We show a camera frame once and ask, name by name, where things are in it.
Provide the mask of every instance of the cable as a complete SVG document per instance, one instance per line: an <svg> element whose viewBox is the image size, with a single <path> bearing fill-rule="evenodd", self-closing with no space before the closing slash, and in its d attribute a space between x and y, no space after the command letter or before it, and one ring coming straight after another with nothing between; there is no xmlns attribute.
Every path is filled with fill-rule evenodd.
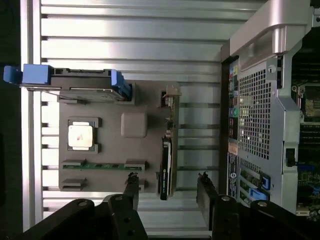
<svg viewBox="0 0 320 240"><path fill-rule="evenodd" d="M16 21L15 21L14 9L12 8L10 0L0 0L0 1L3 2L5 5L4 10L0 12L0 15L4 15L9 11L9 14L11 16L11 27L8 28L9 30L7 32L0 34L0 38L3 38L10 35L13 32L13 30L16 28L15 26Z"/></svg>

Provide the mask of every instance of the perforated grille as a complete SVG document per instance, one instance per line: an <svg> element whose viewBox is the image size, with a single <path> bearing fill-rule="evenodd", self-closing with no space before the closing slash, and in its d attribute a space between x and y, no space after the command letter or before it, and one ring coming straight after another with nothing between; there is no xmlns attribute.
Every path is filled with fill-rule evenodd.
<svg viewBox="0 0 320 240"><path fill-rule="evenodd" d="M244 160L242 158L239 158L240 162L243 166L247 167L248 169L251 169L252 171L256 172L256 173L260 173L261 168L247 160Z"/></svg>
<svg viewBox="0 0 320 240"><path fill-rule="evenodd" d="M271 83L266 70L239 80L239 148L269 159Z"/></svg>

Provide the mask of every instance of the green circuit board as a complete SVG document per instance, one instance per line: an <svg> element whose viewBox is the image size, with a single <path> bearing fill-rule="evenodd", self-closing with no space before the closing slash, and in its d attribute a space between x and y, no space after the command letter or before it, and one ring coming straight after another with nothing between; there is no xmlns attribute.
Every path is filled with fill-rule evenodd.
<svg viewBox="0 0 320 240"><path fill-rule="evenodd" d="M255 185L255 186L257 186L257 187L260 185L260 179L252 176L249 172L247 172L247 171L245 171L245 170L241 170L240 175L241 175L244 179L246 179L246 180L248 180L250 183L252 183L253 185Z"/></svg>
<svg viewBox="0 0 320 240"><path fill-rule="evenodd" d="M247 196L240 191L240 199L242 199L247 205L250 206L251 200L247 198Z"/></svg>
<svg viewBox="0 0 320 240"><path fill-rule="evenodd" d="M84 163L82 165L64 165L63 169L74 170L118 170L118 171L141 171L141 167L126 167L125 164L116 163Z"/></svg>
<svg viewBox="0 0 320 240"><path fill-rule="evenodd" d="M297 205L309 209L308 220L320 222L320 164L318 161L306 161L305 164L313 169L298 172Z"/></svg>
<svg viewBox="0 0 320 240"><path fill-rule="evenodd" d="M243 181L241 181L241 180L240 180L240 187L241 187L243 190L245 190L246 192L249 193L250 187L249 187L245 182L243 182Z"/></svg>

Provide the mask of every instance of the vented metal panel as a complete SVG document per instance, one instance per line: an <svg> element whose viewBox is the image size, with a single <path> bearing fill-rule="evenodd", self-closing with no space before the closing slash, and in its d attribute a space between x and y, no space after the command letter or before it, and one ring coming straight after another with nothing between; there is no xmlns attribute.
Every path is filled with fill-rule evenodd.
<svg viewBox="0 0 320 240"><path fill-rule="evenodd" d="M239 79L239 99L239 147L269 159L271 83L265 68Z"/></svg>
<svg viewBox="0 0 320 240"><path fill-rule="evenodd" d="M181 83L179 191L166 202L140 195L139 214L149 234L197 235L205 229L194 190L201 171L218 186L217 53L262 2L21 0L23 64L117 69L129 80ZM98 204L111 194L57 188L59 104L54 95L22 90L22 131L24 230L75 198Z"/></svg>
<svg viewBox="0 0 320 240"><path fill-rule="evenodd" d="M240 163L241 165L243 165L244 167L256 172L256 173L260 173L261 168L247 160L244 160L243 158L240 158Z"/></svg>

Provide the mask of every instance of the screw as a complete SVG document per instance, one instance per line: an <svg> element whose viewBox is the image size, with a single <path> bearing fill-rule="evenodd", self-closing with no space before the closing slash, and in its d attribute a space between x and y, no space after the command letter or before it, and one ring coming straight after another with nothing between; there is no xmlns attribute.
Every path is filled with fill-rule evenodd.
<svg viewBox="0 0 320 240"><path fill-rule="evenodd" d="M264 202L264 201L260 201L260 202L258 202L258 205L260 206L260 207L266 207L267 206L267 203L266 202Z"/></svg>
<svg viewBox="0 0 320 240"><path fill-rule="evenodd" d="M87 205L87 202L86 201L81 201L81 202L78 203L78 205L80 207L83 207L83 206Z"/></svg>
<svg viewBox="0 0 320 240"><path fill-rule="evenodd" d="M228 196L223 196L223 197L221 197L221 199L222 199L223 201L225 201L225 202L230 201L230 197L228 197Z"/></svg>

